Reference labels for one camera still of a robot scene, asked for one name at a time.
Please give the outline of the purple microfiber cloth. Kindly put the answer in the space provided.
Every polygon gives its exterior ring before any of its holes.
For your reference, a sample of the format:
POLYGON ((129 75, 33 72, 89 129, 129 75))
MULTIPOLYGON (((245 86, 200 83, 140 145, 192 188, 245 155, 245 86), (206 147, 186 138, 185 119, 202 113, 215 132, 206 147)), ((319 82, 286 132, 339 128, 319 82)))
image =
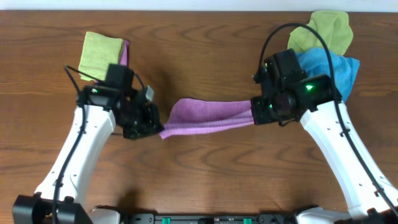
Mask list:
POLYGON ((171 136, 209 134, 254 124, 251 102, 204 101, 182 98, 174 104, 162 139, 171 136))

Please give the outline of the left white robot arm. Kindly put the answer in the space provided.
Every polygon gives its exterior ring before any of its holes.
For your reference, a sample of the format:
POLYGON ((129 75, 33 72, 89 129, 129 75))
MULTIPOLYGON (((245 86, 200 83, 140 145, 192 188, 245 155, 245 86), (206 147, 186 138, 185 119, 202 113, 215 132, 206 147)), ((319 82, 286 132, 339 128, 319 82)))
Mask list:
POLYGON ((19 195, 12 208, 14 223, 127 223, 113 207, 84 209, 91 176, 116 126, 126 139, 156 135, 163 129, 154 91, 88 85, 77 98, 67 139, 50 172, 32 196, 19 195))

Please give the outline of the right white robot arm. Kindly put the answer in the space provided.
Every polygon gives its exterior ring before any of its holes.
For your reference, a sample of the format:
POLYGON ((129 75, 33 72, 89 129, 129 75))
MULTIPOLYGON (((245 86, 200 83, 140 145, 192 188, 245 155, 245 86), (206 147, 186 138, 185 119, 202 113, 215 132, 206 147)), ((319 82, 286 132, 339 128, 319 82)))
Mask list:
POLYGON ((345 196, 347 212, 317 205, 292 216, 296 223, 397 223, 397 189, 357 134, 327 75, 307 77, 290 49, 264 60, 254 76, 262 95, 252 98, 256 125, 299 122, 316 142, 345 196))

